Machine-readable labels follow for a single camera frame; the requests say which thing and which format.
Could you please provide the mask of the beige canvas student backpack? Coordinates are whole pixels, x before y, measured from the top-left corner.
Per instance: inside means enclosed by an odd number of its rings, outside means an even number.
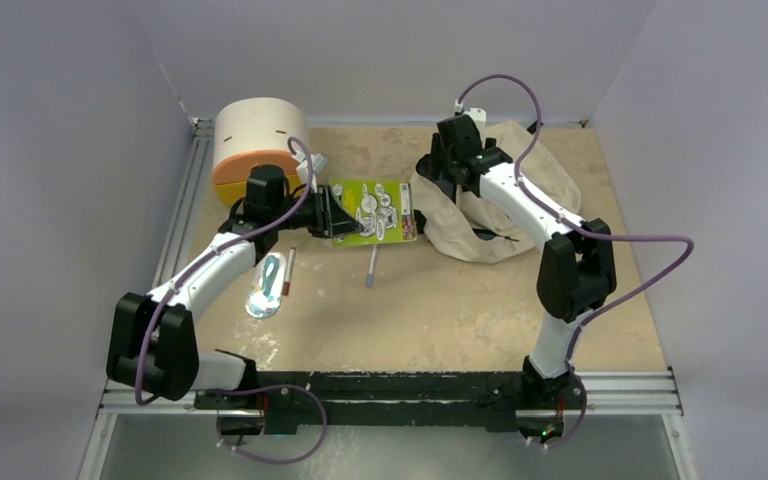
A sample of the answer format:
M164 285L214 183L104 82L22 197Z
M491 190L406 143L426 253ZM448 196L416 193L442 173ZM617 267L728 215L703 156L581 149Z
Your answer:
M532 247L562 255L564 242L583 229L580 192L566 189L572 179L563 169L549 178L557 162L536 133L513 121L500 129L485 137L478 128L482 141L495 138L513 162L480 179L480 197L457 188L449 198L416 166L410 188L417 224L439 252L462 261L497 263Z

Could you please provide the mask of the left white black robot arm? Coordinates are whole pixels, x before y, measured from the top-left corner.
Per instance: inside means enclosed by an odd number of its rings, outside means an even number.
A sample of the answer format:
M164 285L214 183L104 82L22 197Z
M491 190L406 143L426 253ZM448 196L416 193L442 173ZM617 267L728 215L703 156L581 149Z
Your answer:
M204 352L196 322L237 278L263 264L282 230L304 229L315 238L362 231L329 186L293 193L274 165L254 169L245 195L206 249L165 284L146 294L129 292L116 303L106 360L109 380L133 387L138 404L179 400L195 390L219 390L232 408L257 399L253 360Z

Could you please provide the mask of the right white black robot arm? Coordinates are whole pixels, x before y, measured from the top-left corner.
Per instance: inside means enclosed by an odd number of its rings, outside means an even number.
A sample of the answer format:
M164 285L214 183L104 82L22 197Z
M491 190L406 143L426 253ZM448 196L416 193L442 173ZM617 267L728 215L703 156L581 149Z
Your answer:
M447 256L497 263L538 250L543 320L524 359L521 392L533 406L548 405L572 382L574 343L586 317L616 289L609 225L583 219L540 190L470 114L438 122L411 187L418 228Z

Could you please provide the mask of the green illustrated book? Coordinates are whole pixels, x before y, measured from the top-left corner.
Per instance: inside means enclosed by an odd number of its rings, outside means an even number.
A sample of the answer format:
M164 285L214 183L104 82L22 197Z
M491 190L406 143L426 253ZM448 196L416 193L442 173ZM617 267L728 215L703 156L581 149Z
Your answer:
M361 225L359 233L332 239L334 247L396 244L417 238L409 183L339 179L330 187L337 203Z

